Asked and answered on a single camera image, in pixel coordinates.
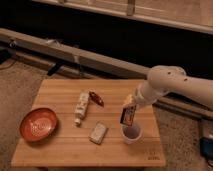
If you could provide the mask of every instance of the terracotta bowl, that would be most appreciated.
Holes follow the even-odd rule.
[[[21,122],[21,136],[30,142],[39,141],[50,135],[57,125],[55,112],[38,108],[29,112]]]

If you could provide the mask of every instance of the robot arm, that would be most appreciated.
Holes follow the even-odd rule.
[[[181,94],[213,109],[213,81],[186,76],[182,68],[175,66],[151,68],[147,81],[131,95],[131,104],[137,104],[139,109],[155,103],[169,92]]]

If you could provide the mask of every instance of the red chili pepper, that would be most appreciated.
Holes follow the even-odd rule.
[[[104,101],[101,99],[99,95],[97,95],[95,92],[90,91],[89,96],[96,104],[104,107]]]

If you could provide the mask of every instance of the white cup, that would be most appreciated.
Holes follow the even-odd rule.
[[[134,122],[132,126],[122,125],[121,134],[126,144],[132,144],[141,138],[142,131],[140,125]]]

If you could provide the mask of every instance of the cable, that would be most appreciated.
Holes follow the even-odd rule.
[[[6,69],[9,69],[9,68],[11,68],[13,65],[15,65],[15,63],[19,60],[19,58],[20,57],[17,57],[16,55],[15,55],[15,59],[14,59],[14,56],[12,57],[13,59],[14,59],[14,61],[11,63],[11,64],[9,64],[8,66],[6,66],[6,67],[2,67],[2,68],[0,68],[0,70],[2,71],[2,70],[6,70]]]
[[[210,161],[212,161],[212,160],[209,160],[209,159],[206,158],[206,163],[207,163],[211,168],[213,168],[213,164],[212,164]]]

